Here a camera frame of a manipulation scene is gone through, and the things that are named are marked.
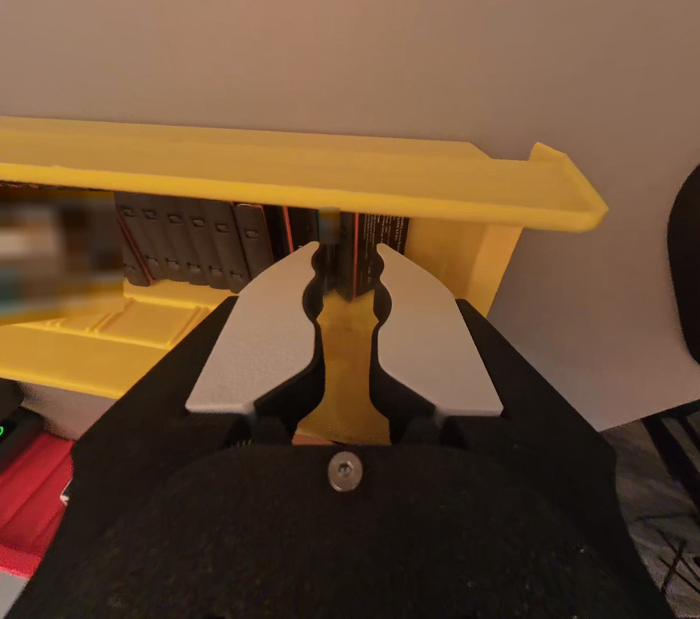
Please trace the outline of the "red-edged labelled black battery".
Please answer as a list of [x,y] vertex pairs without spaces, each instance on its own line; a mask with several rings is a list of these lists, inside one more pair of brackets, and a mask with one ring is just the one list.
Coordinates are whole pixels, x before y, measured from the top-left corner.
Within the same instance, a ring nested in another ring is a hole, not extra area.
[[405,254],[409,219],[373,213],[354,215],[353,263],[351,299],[374,289],[373,253],[378,244],[385,244],[401,255]]

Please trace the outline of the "black charging case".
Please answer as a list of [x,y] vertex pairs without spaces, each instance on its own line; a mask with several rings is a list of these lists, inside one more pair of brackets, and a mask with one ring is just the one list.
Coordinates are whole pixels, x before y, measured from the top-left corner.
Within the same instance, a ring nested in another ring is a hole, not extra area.
[[24,395],[16,381],[1,378],[1,472],[43,431],[42,417],[22,407]]

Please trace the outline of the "yellow plastic bin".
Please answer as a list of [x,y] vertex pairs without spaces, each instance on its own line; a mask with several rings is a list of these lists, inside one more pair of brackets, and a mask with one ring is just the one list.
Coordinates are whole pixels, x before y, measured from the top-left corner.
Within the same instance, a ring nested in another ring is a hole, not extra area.
[[[406,256],[486,316],[522,229],[586,232],[608,206],[542,143],[526,161],[467,142],[1,118],[1,180],[409,218]],[[120,398],[223,301],[163,281],[120,314],[1,327],[1,376]]]

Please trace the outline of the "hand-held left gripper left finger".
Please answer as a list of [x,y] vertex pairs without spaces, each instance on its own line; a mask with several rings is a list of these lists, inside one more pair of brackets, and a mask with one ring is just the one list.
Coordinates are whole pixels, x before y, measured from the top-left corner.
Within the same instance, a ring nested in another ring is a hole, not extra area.
[[324,247],[311,241],[240,292],[186,401],[188,413],[274,417],[285,429],[298,427],[325,394],[318,322],[325,275]]

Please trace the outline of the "red plastic bin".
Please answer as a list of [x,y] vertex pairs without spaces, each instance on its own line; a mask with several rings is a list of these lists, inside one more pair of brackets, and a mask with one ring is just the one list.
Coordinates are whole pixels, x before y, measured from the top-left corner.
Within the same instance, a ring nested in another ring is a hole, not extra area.
[[1,571],[29,579],[50,545],[65,504],[74,441],[38,435],[1,473]]

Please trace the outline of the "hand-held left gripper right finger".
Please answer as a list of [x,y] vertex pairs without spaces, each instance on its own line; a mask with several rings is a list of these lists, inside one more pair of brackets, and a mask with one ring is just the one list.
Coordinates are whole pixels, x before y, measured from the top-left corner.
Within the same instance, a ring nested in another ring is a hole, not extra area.
[[374,250],[370,400],[406,431],[451,417],[499,417],[503,403],[452,292],[386,244]]

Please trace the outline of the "row of black batteries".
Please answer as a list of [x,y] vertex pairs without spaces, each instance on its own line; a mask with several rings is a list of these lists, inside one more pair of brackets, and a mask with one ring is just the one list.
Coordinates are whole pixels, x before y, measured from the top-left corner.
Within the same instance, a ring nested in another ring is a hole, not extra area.
[[288,253],[278,206],[114,192],[125,278],[239,293]]

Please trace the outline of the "black office chair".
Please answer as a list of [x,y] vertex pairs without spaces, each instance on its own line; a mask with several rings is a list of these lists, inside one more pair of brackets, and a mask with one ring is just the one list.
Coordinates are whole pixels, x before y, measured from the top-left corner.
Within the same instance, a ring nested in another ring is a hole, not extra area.
[[[699,167],[686,178],[673,202],[666,231],[670,278],[675,296],[680,331],[688,354],[699,364]],[[667,426],[674,422],[685,435],[696,456],[699,456],[699,428],[690,422],[699,415],[699,400],[669,408],[642,419],[654,447],[670,477],[685,490],[699,525],[699,458],[692,459]],[[683,540],[673,543],[668,538],[672,560],[661,560],[665,574],[660,590],[664,596],[673,580],[680,580],[699,596],[699,552],[688,551]]]

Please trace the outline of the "black camera battery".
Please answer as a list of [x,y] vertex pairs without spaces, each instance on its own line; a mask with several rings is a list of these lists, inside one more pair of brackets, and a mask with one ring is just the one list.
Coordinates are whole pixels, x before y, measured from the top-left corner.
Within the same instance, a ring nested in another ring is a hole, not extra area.
[[326,292],[346,302],[355,297],[355,215],[326,207],[318,211],[318,231]]

